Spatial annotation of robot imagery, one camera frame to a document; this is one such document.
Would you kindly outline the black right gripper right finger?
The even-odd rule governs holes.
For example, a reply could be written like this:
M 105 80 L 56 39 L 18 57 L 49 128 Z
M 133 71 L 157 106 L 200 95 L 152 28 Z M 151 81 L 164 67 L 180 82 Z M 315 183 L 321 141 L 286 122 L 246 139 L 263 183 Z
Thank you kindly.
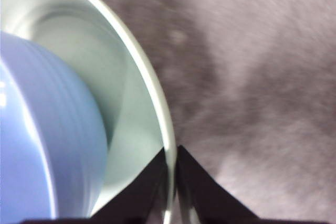
M 183 220 L 258 220 L 259 217 L 220 186 L 180 145 L 177 189 Z

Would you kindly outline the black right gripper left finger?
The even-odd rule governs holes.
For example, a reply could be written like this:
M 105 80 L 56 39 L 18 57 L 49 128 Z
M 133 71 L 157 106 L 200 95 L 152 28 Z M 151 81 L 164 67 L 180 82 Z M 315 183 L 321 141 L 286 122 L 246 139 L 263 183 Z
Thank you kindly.
M 154 206 L 166 206 L 167 164 L 161 149 L 142 172 L 91 220 L 147 220 Z

